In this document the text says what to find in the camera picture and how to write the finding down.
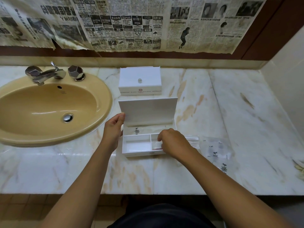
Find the person's right arm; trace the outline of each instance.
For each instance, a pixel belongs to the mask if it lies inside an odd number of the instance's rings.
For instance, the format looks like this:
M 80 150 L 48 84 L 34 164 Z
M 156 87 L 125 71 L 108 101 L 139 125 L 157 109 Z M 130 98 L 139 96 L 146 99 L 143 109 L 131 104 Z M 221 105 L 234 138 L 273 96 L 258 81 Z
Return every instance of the person's right arm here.
M 163 142 L 165 153 L 190 171 L 230 227 L 292 227 L 276 211 L 203 157 L 180 132 L 163 130 L 158 141 Z

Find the sink basin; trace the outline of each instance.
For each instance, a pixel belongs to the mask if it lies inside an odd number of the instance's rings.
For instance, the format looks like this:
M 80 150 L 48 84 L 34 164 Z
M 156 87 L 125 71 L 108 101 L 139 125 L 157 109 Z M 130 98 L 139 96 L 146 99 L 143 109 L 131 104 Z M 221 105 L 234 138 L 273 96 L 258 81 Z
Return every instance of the sink basin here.
M 78 138 L 98 127 L 112 107 L 108 86 L 86 74 L 51 78 L 38 86 L 27 77 L 0 88 L 0 142 L 12 146 L 49 146 Z

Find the person's left arm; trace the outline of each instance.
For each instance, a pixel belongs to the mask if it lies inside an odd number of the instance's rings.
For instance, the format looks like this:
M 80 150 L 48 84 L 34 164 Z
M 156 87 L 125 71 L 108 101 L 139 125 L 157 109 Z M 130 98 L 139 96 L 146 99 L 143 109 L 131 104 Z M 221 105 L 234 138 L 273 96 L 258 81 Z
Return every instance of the person's left arm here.
M 121 136 L 124 113 L 105 123 L 100 145 L 91 159 L 54 205 L 39 228 L 89 228 L 97 207 L 111 153 L 117 148 Z

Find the person's left hand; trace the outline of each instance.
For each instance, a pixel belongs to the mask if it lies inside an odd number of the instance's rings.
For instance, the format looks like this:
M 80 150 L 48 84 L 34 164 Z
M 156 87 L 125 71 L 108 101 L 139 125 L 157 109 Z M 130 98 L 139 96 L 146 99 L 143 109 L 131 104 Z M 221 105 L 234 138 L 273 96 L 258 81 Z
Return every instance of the person's left hand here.
M 101 146 L 109 149 L 112 153 L 118 146 L 118 140 L 123 132 L 121 131 L 121 126 L 125 120 L 125 113 L 116 114 L 114 117 L 109 119 L 105 123 L 105 128 L 103 130 L 103 136 L 101 139 Z

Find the sink drain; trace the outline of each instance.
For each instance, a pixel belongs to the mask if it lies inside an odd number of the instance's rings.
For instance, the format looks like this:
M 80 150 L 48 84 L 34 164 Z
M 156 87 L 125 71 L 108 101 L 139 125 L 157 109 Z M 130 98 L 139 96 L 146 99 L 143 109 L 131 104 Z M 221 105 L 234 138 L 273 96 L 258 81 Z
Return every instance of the sink drain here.
M 63 122 L 69 123 L 73 120 L 74 116 L 72 114 L 67 114 L 63 116 Z

